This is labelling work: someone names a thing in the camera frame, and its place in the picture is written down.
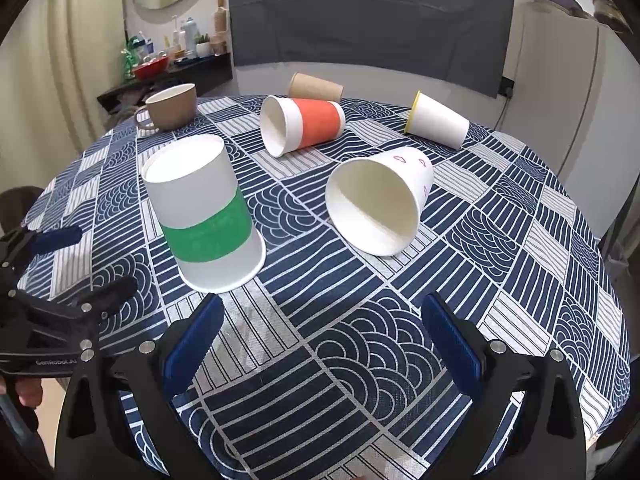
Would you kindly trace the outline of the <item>person's left hand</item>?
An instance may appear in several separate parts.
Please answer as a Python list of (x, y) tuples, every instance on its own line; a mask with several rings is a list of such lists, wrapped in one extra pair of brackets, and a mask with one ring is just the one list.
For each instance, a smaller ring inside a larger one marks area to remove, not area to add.
[(40, 378), (1, 376), (1, 399), (6, 402), (6, 414), (18, 429), (26, 429), (29, 432), (38, 430), (36, 409), (40, 407), (42, 398)]

